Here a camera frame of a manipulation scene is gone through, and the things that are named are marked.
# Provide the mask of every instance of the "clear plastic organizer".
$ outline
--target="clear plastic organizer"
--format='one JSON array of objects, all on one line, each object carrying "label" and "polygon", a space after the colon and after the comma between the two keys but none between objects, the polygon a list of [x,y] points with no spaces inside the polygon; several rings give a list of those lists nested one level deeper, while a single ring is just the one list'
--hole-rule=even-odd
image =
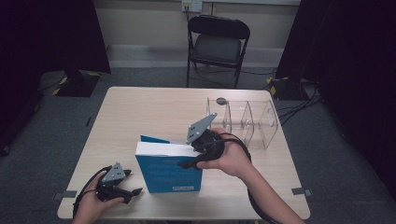
[{"label": "clear plastic organizer", "polygon": [[210,128],[222,128],[238,136],[247,147],[268,148],[278,122],[272,101],[207,99],[206,114],[217,113]]}]

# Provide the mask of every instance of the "black curtain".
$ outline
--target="black curtain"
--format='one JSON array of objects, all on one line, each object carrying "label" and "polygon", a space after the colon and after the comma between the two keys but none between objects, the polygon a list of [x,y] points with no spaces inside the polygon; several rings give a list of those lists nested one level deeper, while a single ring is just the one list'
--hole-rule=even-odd
[{"label": "black curtain", "polygon": [[7,144],[3,136],[35,94],[41,76],[64,70],[68,63],[110,73],[92,0],[2,1],[0,147]]},{"label": "black curtain", "polygon": [[347,139],[396,199],[395,11],[390,0],[303,0],[276,78],[318,81]]}]

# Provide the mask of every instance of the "wooden table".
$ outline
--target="wooden table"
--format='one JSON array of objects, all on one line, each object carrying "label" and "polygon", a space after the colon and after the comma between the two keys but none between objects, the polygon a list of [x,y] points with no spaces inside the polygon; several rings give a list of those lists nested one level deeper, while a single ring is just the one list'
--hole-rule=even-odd
[{"label": "wooden table", "polygon": [[[267,91],[113,87],[106,94],[67,190],[80,191],[99,169],[119,161],[133,174],[120,187],[143,188],[129,204],[106,211],[103,218],[151,220],[260,219],[248,200],[247,188],[236,177],[204,170],[199,192],[150,194],[134,156],[140,135],[184,142],[188,126],[206,115],[207,98],[265,101]],[[252,162],[285,202],[303,219],[310,211],[281,127],[267,149],[249,146]],[[64,198],[60,218],[72,218],[75,199]]]}]

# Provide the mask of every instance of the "folding chair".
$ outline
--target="folding chair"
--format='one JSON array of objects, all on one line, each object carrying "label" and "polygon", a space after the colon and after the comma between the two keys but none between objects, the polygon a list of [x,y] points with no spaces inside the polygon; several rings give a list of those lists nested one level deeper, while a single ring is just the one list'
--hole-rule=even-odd
[{"label": "folding chair", "polygon": [[[193,35],[198,34],[195,42]],[[250,29],[239,20],[200,15],[188,24],[189,58],[187,65],[187,87],[190,81],[190,65],[195,70],[197,63],[234,68],[236,88],[244,55],[250,38]]]}]

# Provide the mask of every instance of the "white wall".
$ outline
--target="white wall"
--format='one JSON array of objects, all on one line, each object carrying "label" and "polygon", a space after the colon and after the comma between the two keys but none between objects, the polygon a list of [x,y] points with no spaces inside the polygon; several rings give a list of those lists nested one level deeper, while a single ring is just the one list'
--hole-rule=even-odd
[{"label": "white wall", "polygon": [[[94,0],[106,45],[187,47],[180,1]],[[203,3],[202,14],[210,14]],[[298,6],[216,3],[216,15],[245,22],[250,48],[283,49]]]}]

